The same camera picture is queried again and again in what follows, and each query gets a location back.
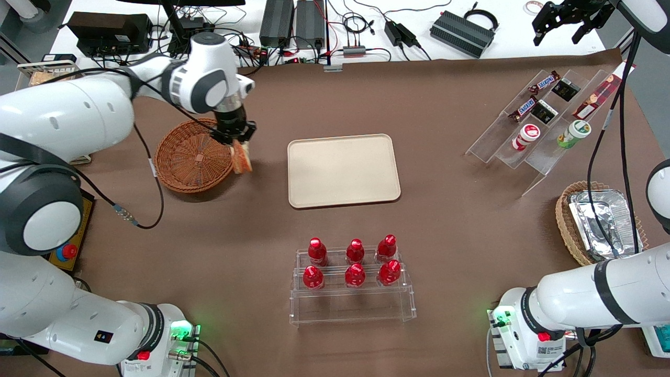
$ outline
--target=clear acrylic shelf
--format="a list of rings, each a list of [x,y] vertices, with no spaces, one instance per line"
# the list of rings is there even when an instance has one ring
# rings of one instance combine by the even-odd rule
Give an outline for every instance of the clear acrylic shelf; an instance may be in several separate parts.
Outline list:
[[[417,316],[414,290],[407,267],[401,263],[401,276],[390,286],[377,284],[381,264],[375,262],[376,246],[364,246],[363,269],[365,282],[358,288],[348,288],[344,272],[349,267],[346,248],[329,249],[328,265],[319,267],[324,273],[324,287],[310,290],[302,282],[305,267],[310,265],[307,250],[298,250],[293,269],[289,322],[298,326],[306,323],[333,323],[400,319],[405,322]],[[399,252],[395,259],[402,262]]]
[[[594,92],[610,74],[604,70],[598,71],[591,80],[587,80],[573,70],[569,70],[562,77],[570,80],[580,88],[579,93],[572,100],[565,101],[551,89],[555,86],[552,83],[535,95],[537,99],[545,101],[549,106],[558,112],[548,124],[544,124],[533,114],[526,114],[520,122],[515,123],[508,116],[523,105],[531,96],[528,87],[536,85],[539,81],[550,75],[546,70],[541,70],[528,85],[501,111],[498,118],[484,131],[484,133],[468,148],[466,154],[473,154],[485,164],[488,164],[493,158],[498,158],[512,169],[518,168],[523,162],[526,162],[534,168],[538,175],[526,191],[521,195],[526,195],[533,187],[537,186],[558,163],[563,155],[568,151],[558,146],[556,139],[562,134],[570,123],[577,120],[572,113]],[[596,109],[587,120],[593,118],[598,112]],[[538,140],[530,143],[525,150],[517,151],[512,147],[512,140],[521,131],[524,125],[532,123],[539,127],[540,137]]]

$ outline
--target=brown paper surface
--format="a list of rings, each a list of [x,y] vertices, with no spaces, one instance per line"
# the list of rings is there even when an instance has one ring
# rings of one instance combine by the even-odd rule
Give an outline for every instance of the brown paper surface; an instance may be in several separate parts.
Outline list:
[[[591,56],[351,64],[260,70],[245,105],[258,123],[253,173],[230,175],[201,195],[166,190],[165,217],[151,231],[131,227],[101,202],[82,249],[82,278],[113,300],[172,303],[202,325],[202,339],[243,376],[485,376],[486,312],[506,290],[533,286],[578,267],[559,234],[554,205],[586,179],[596,134],[578,143],[526,197],[535,174],[484,165],[464,152],[537,71],[574,69],[591,77],[612,70],[618,51]],[[630,182],[651,246],[668,241],[644,189],[663,155],[635,98],[626,96]],[[135,101],[137,125],[152,150],[185,118],[153,99]],[[600,129],[606,110],[593,124]],[[618,115],[594,168],[594,180],[623,189]],[[293,209],[287,198],[288,143],[296,139],[386,133],[393,139],[402,188],[394,203]],[[94,155],[85,173],[140,222],[159,202],[141,144],[130,135]],[[295,250],[318,236],[329,247],[354,237],[375,244],[388,233],[414,283],[418,317],[302,326],[289,324]],[[201,356],[214,365],[214,360]],[[116,376],[113,366],[51,353],[69,377]],[[563,374],[572,375],[575,358]],[[499,370],[495,376],[534,376]],[[598,344],[595,376],[666,376],[670,362],[646,356],[638,330]],[[51,376],[29,356],[0,358],[2,376]],[[207,375],[198,369],[199,376]]]

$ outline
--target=aluminum foil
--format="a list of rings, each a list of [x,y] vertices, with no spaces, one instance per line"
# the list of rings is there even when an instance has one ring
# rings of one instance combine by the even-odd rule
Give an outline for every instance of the aluminum foil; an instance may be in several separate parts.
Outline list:
[[[568,197],[570,211],[587,253],[596,261],[633,255],[635,246],[626,197],[616,190],[592,191],[592,196],[596,215],[605,235],[602,234],[596,223],[596,216],[589,203],[588,191],[580,191]],[[611,241],[614,249],[610,247],[607,239]],[[638,245],[642,250],[639,233]]]

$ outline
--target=red bottle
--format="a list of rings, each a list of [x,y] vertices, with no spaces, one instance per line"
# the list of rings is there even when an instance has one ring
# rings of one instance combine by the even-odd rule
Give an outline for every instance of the red bottle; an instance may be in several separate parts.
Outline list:
[[[389,286],[400,278],[400,262],[395,259],[381,265],[377,274],[377,282],[381,285]]]
[[[354,238],[346,249],[346,261],[349,264],[362,263],[364,256],[363,243],[358,238]]]
[[[354,263],[346,269],[344,273],[344,282],[349,288],[358,288],[365,281],[365,270],[360,263]]]
[[[307,249],[307,254],[310,256],[310,262],[315,266],[326,267],[328,265],[328,254],[326,252],[326,245],[320,239],[314,237],[310,241],[310,246]]]
[[[317,267],[307,266],[305,273],[302,274],[302,282],[309,289],[321,289],[324,287],[324,273]]]
[[[398,247],[395,245],[395,236],[393,234],[389,234],[384,239],[382,239],[377,246],[375,260],[378,263],[388,262],[389,260],[393,259],[397,249]]]

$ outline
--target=round wicker basket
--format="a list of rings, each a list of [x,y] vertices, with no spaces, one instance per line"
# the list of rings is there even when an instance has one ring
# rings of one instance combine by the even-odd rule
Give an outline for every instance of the round wicker basket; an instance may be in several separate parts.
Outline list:
[[[213,119],[198,121],[216,127]],[[185,121],[158,144],[154,164],[158,179],[178,193],[201,193],[220,183],[232,170],[230,148],[209,136],[195,121]]]
[[[610,187],[606,184],[591,182],[592,190],[605,190],[609,188]],[[584,191],[587,189],[588,186],[585,180],[575,182],[569,185],[563,191],[561,196],[558,198],[558,201],[556,202],[556,222],[558,223],[558,229],[561,231],[563,242],[565,242],[565,246],[567,247],[568,251],[570,251],[570,254],[572,254],[572,256],[582,266],[596,263],[596,261],[591,259],[591,257],[587,254],[586,249],[584,248],[579,230],[577,230],[577,225],[572,219],[572,213],[570,212],[570,208],[567,205],[567,197],[572,193]],[[647,242],[647,235],[642,229],[640,219],[637,216],[635,216],[635,226],[637,227],[637,231],[640,234],[640,241],[642,242],[643,250],[646,250],[649,247],[649,243]]]

